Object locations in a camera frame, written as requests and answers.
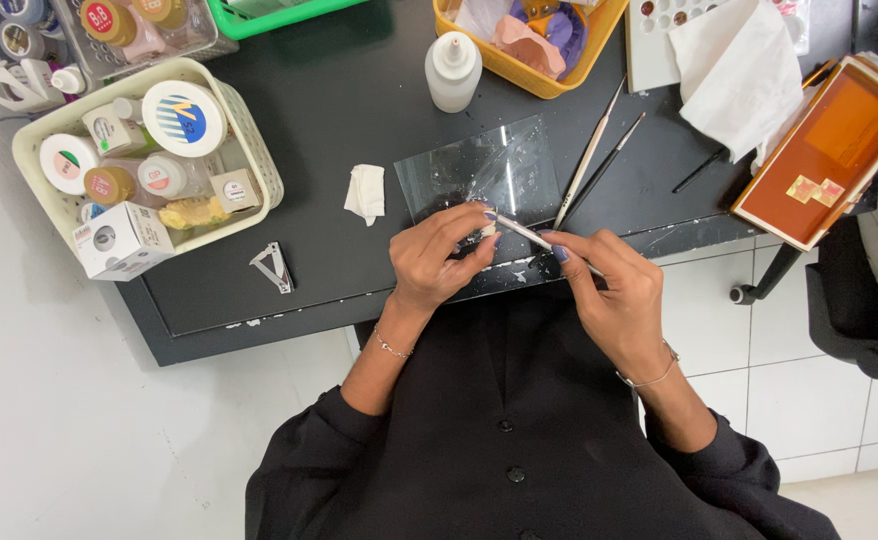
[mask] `white squeeze bottle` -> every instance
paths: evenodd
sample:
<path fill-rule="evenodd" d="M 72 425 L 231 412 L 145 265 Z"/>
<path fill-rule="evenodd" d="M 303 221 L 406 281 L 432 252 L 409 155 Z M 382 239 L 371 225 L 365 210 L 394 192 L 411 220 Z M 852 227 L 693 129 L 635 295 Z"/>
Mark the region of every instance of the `white squeeze bottle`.
<path fill-rule="evenodd" d="M 425 80 L 436 107 L 457 113 L 472 101 L 482 75 L 479 48 L 460 31 L 443 33 L 425 55 Z"/>

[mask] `hand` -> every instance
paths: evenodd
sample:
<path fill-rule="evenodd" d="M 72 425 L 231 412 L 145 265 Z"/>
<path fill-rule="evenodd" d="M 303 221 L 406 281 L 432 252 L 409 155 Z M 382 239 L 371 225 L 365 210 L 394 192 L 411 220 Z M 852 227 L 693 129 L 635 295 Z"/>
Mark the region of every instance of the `hand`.
<path fill-rule="evenodd" d="M 662 343 L 661 269 L 607 229 L 589 238 L 566 232 L 542 237 L 554 245 L 582 326 L 619 373 L 637 385 L 661 377 L 672 362 Z M 605 275 L 609 290 L 596 289 L 582 258 Z"/>
<path fill-rule="evenodd" d="M 483 239 L 461 260 L 447 259 L 459 251 L 458 242 L 492 220 L 481 202 L 465 202 L 436 212 L 415 227 L 393 236 L 389 257 L 396 267 L 398 284 L 392 296 L 410 314 L 432 312 L 463 288 L 493 261 L 502 233 Z"/>

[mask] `black button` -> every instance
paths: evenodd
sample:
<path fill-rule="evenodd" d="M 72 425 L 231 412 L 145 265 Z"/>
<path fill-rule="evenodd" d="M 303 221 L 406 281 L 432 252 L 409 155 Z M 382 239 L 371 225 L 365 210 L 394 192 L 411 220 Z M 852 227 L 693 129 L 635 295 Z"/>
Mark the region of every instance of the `black button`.
<path fill-rule="evenodd" d="M 521 467 L 513 467 L 505 472 L 505 476 L 514 483 L 520 483 L 525 480 L 525 471 Z"/>

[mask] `blue nail polish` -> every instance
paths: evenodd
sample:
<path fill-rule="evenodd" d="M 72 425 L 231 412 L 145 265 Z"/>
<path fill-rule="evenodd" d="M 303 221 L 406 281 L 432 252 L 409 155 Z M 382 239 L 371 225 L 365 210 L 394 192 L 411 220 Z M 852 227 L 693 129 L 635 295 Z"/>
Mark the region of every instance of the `blue nail polish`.
<path fill-rule="evenodd" d="M 556 256 L 556 261 L 559 263 L 568 261 L 568 253 L 565 252 L 565 248 L 562 246 L 552 246 L 552 254 Z"/>

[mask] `woman's left hand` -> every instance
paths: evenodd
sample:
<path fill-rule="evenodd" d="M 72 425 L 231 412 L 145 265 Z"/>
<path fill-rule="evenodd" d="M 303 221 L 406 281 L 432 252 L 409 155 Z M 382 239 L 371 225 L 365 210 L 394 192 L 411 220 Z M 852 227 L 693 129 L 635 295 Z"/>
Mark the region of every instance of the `woman's left hand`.
<path fill-rule="evenodd" d="M 501 232 L 483 239 L 465 258 L 448 259 L 458 252 L 459 240 L 493 222 L 485 215 L 488 210 L 481 202 L 464 202 L 393 236 L 389 257 L 396 268 L 398 284 L 392 296 L 397 303 L 412 313 L 431 316 L 489 266 Z"/>

